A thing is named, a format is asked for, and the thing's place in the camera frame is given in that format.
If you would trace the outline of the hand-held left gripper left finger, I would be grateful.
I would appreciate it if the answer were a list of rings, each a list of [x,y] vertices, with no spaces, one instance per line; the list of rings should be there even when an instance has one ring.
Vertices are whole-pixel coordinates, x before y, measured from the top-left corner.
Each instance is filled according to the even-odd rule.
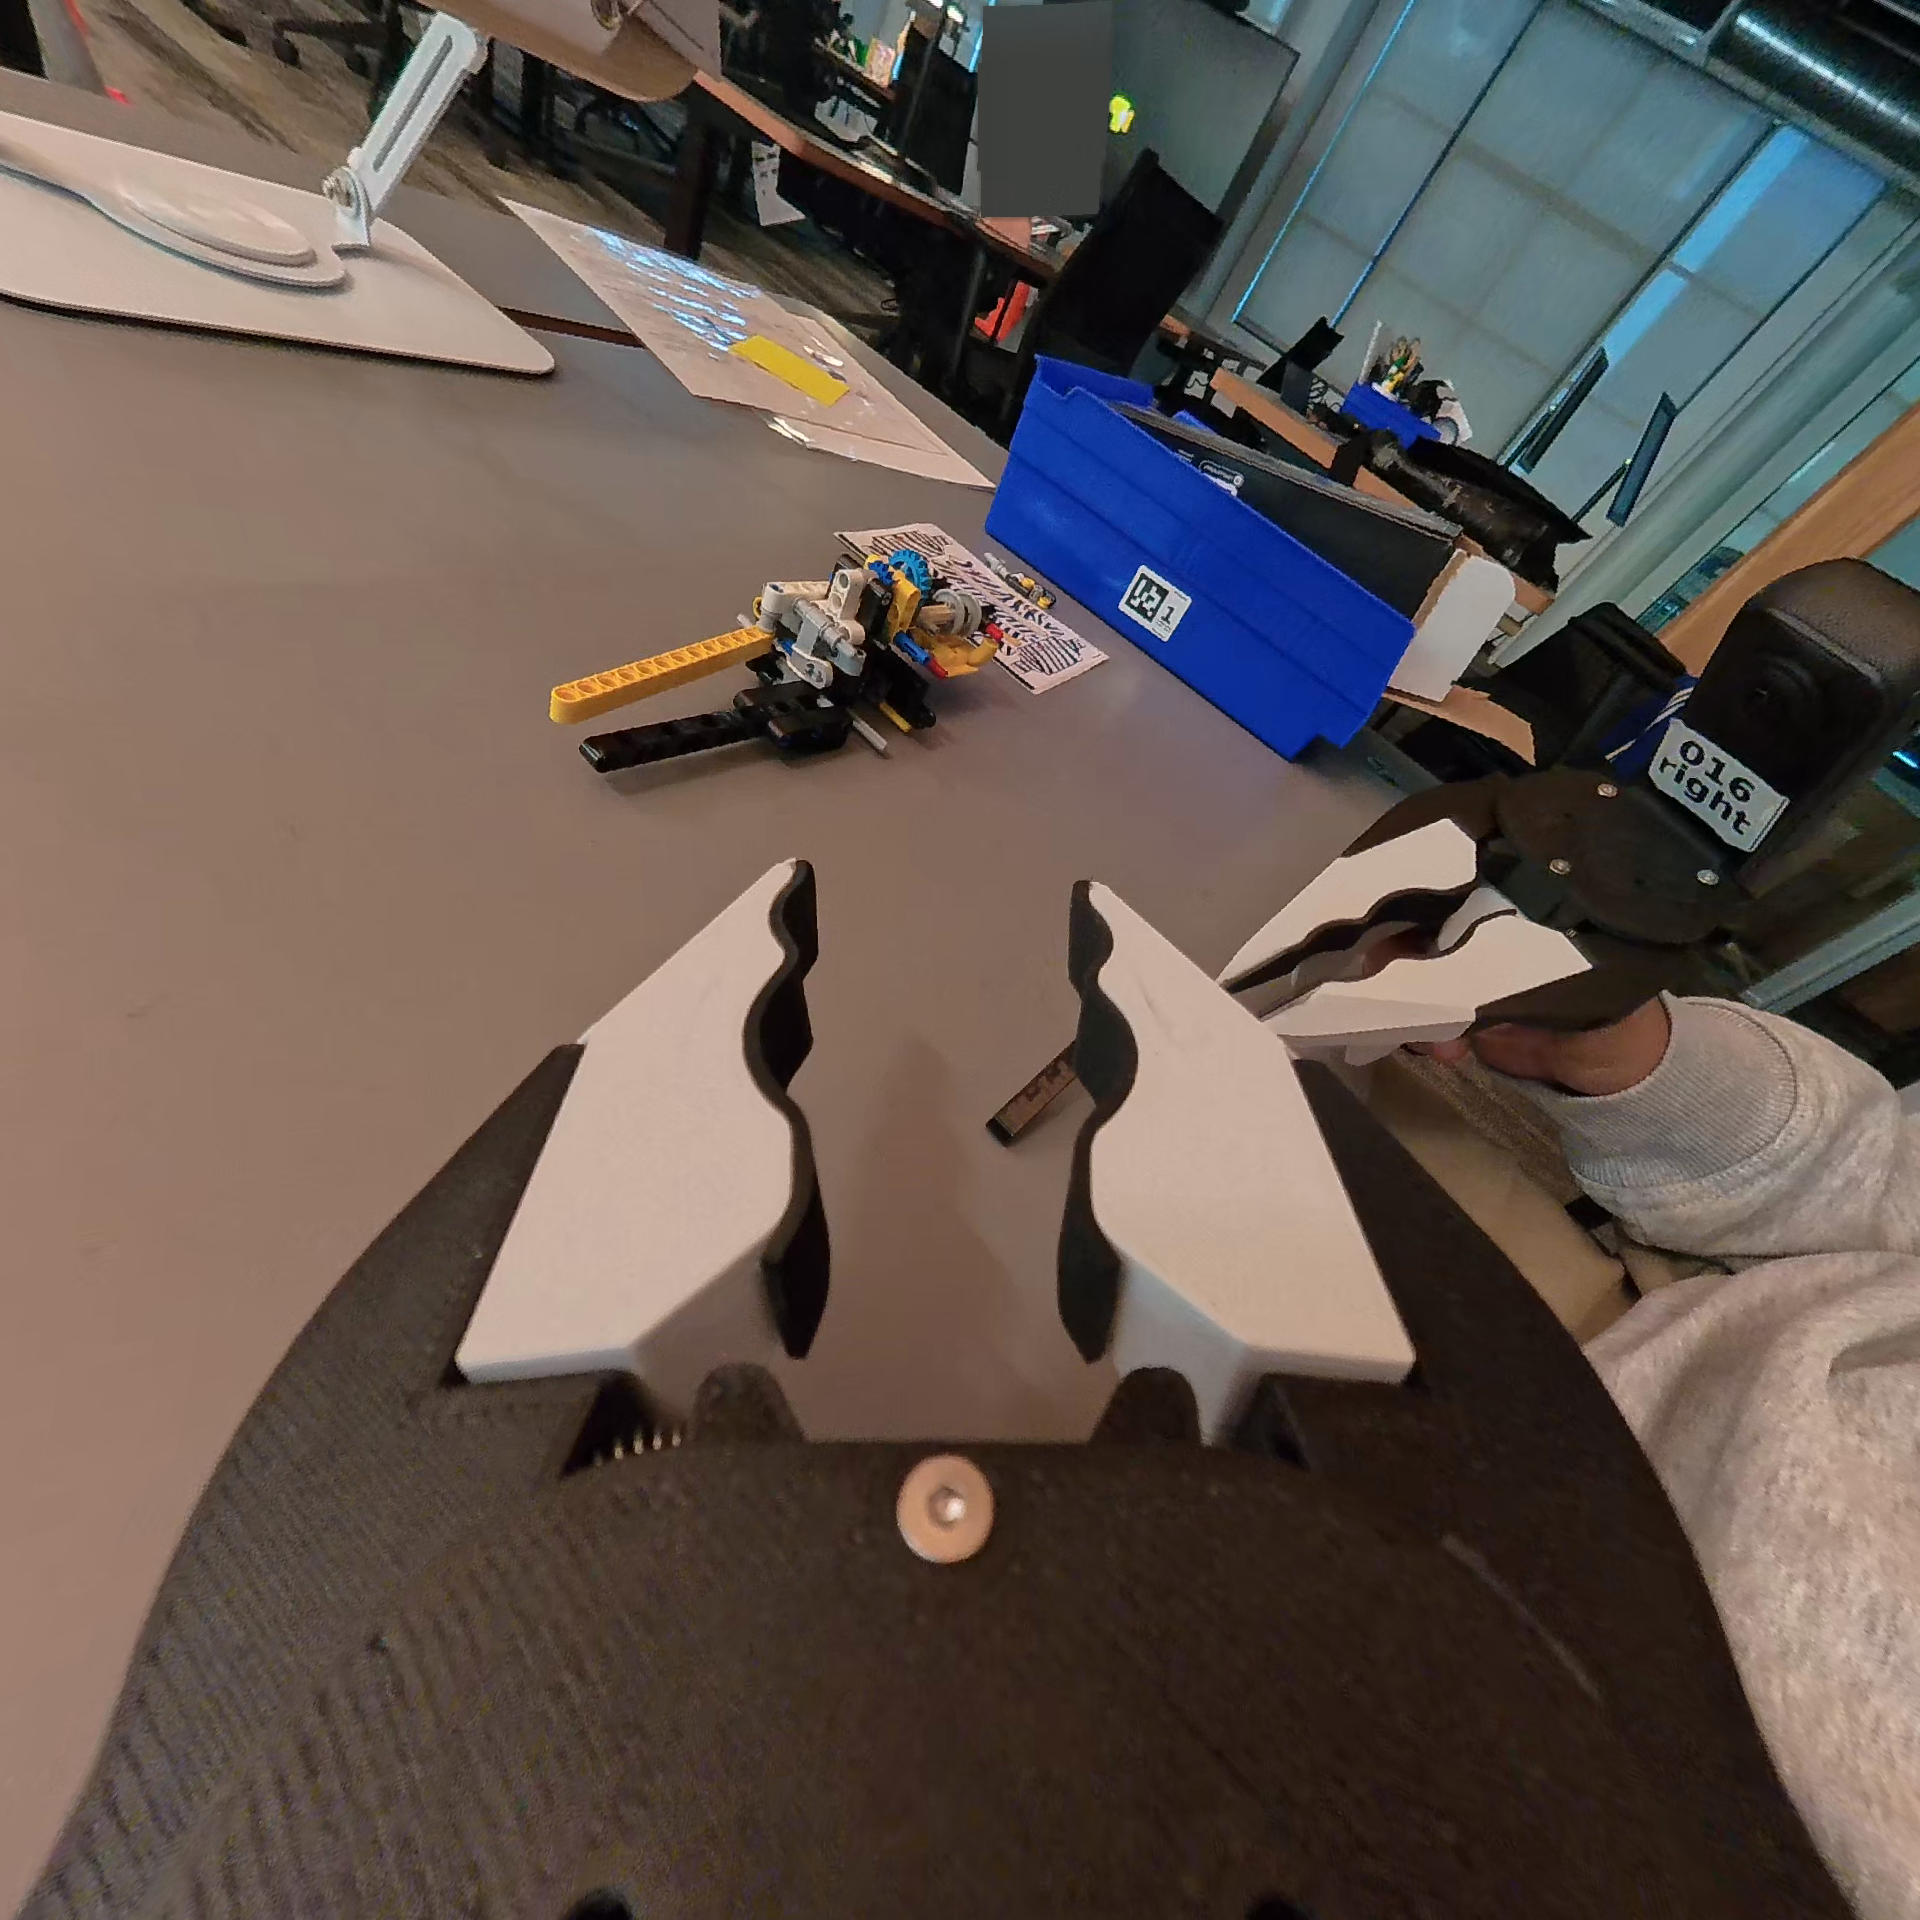
[[[625,1373],[688,1412],[723,1365],[812,1349],[828,1221],[791,1096],[817,889],[781,859],[583,1029],[452,1353],[471,1383]]]

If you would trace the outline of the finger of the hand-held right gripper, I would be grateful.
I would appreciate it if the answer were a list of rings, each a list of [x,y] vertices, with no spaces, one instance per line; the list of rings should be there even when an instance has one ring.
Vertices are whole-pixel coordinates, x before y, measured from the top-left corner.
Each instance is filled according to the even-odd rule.
[[[1305,993],[1360,976],[1373,947],[1435,929],[1476,884],[1479,844],[1451,817],[1321,867],[1220,968],[1228,993]]]
[[[1460,903],[1425,955],[1315,983],[1267,1012],[1293,1056],[1368,1067],[1404,1045],[1463,1037],[1488,1005],[1588,973],[1576,941],[1511,903]]]

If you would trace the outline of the black lego frame piece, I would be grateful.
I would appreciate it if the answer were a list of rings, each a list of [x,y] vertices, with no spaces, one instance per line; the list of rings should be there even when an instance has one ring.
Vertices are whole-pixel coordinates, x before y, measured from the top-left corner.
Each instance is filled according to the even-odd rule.
[[[1000,1144],[1024,1137],[1073,1085],[1073,1041],[1069,1041],[985,1120],[988,1135]]]

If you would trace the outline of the person's right forearm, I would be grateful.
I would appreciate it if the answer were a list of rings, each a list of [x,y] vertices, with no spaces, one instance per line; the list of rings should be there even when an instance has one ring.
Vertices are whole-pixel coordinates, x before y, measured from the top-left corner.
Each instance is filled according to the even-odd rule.
[[[1660,996],[1663,1048],[1616,1091],[1547,1067],[1519,1091],[1583,1191],[1640,1241],[1728,1268],[1916,1281],[1916,1115],[1879,1072],[1788,1019]]]

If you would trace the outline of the lego vehicle assembly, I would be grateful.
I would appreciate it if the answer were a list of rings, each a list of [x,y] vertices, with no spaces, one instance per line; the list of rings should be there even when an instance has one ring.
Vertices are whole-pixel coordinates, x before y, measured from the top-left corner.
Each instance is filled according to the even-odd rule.
[[[743,668],[752,683],[728,705],[597,729],[577,753],[604,779],[755,743],[801,760],[860,737],[887,753],[892,732],[936,725],[932,688],[975,673],[1005,640],[984,589],[915,545],[844,537],[828,576],[765,580],[731,631],[563,683],[547,708],[581,728]]]

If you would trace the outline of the person's right hand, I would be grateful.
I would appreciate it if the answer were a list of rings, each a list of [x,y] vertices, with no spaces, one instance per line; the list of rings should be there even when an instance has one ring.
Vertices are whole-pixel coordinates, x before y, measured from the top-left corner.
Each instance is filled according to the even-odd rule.
[[[1632,1012],[1581,1029],[1541,1023],[1481,1023],[1452,1039],[1411,1041],[1415,1053],[1444,1067],[1476,1064],[1507,1079],[1556,1087],[1579,1099],[1605,1099],[1647,1079],[1668,1049],[1672,1019],[1663,993]]]

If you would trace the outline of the black chair with blue cloth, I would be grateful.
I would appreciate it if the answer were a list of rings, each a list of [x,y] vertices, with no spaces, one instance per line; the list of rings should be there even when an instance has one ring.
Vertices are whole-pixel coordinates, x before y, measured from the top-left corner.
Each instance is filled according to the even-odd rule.
[[[1616,605],[1596,605],[1544,637],[1491,680],[1499,705],[1529,729],[1529,765],[1624,773],[1645,763],[1647,732],[1684,705],[1696,673],[1657,635]]]

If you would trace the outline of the white cardboard box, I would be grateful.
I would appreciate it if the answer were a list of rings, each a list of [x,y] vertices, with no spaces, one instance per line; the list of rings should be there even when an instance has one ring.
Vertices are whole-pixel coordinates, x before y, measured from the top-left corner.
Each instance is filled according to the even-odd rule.
[[[1488,693],[1463,688],[1460,680],[1473,657],[1503,637],[1507,620],[1521,620],[1549,605],[1547,589],[1529,587],[1472,545],[1457,545],[1425,589],[1411,641],[1381,697],[1473,732],[1533,767],[1533,728]]]

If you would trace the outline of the black and white sticker sheet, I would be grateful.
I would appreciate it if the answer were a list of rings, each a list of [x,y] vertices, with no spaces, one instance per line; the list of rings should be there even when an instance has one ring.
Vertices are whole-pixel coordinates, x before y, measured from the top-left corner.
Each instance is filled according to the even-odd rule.
[[[995,640],[995,664],[1028,693],[1067,685],[1107,660],[1103,647],[1067,627],[1036,580],[995,555],[975,555],[929,521],[889,531],[840,531],[848,557],[876,559],[929,592],[956,592],[979,611],[979,640]]]

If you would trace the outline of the large blue plastic bin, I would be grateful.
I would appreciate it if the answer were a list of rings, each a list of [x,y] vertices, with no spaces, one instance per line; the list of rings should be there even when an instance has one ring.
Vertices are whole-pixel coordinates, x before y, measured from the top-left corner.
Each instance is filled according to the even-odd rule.
[[[1345,743],[1413,617],[1164,451],[1123,403],[1155,408],[1132,379],[1033,360],[985,532],[1276,753]]]

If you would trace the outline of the person's grey sweatshirt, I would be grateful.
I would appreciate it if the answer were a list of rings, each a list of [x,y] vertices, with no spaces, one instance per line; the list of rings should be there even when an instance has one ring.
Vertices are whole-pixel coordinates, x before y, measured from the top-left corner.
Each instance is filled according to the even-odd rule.
[[[1672,1281],[1585,1344],[1769,1763],[1860,1916],[1916,1915],[1916,1257]]]

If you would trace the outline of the yellow piece in bag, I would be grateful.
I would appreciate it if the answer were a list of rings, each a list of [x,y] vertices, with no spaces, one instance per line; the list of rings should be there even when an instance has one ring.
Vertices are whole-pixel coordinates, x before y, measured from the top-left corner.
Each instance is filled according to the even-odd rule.
[[[811,405],[817,408],[833,408],[851,392],[851,384],[843,375],[824,367],[804,351],[793,351],[775,339],[765,339],[763,332],[752,332],[736,340],[728,351],[733,360],[756,367],[760,372],[779,380],[783,388],[804,396]]]

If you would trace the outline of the clear plastic bag sheets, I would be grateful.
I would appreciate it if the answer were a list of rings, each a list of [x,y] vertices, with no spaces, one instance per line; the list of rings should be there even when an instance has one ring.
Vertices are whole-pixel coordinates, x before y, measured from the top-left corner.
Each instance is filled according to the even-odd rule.
[[[781,436],[856,463],[885,465],[945,484],[988,489],[991,480],[924,423],[807,307],[785,307],[752,281],[585,227],[540,207],[509,211],[617,316],[692,396],[756,412]],[[763,332],[851,384],[833,408],[817,408],[775,379],[731,356]]]

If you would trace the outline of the white monitor stand base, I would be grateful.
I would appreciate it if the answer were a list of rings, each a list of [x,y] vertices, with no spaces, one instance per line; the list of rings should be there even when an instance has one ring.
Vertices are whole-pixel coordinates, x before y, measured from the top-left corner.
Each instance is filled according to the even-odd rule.
[[[524,379],[553,367],[400,227],[345,243],[323,192],[21,112],[1,113],[1,299]]]

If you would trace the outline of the long wooden desk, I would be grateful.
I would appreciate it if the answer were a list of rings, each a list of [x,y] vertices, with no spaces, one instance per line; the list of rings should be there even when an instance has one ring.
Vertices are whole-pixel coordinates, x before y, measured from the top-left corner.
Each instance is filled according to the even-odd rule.
[[[988,223],[961,197],[920,180],[904,160],[871,157],[817,136],[719,75],[696,71],[676,104],[684,128],[664,215],[664,243],[672,253],[697,257],[723,155],[731,140],[756,140],[876,204],[959,236],[1024,281],[1048,284],[1064,265],[1056,249]]]

